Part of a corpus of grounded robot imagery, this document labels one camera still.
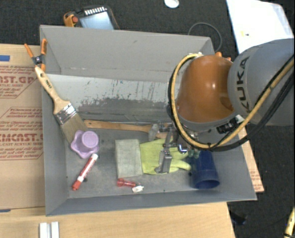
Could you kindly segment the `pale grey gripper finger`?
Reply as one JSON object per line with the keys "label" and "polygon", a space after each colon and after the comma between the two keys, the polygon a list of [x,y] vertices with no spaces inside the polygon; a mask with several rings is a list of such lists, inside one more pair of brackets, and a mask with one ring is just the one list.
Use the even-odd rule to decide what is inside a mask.
{"label": "pale grey gripper finger", "polygon": [[157,174],[166,174],[170,172],[172,155],[169,150],[161,150],[159,154],[159,166],[154,169]]}
{"label": "pale grey gripper finger", "polygon": [[148,139],[155,140],[157,138],[162,138],[162,134],[159,132],[159,124],[153,123],[148,131]]}

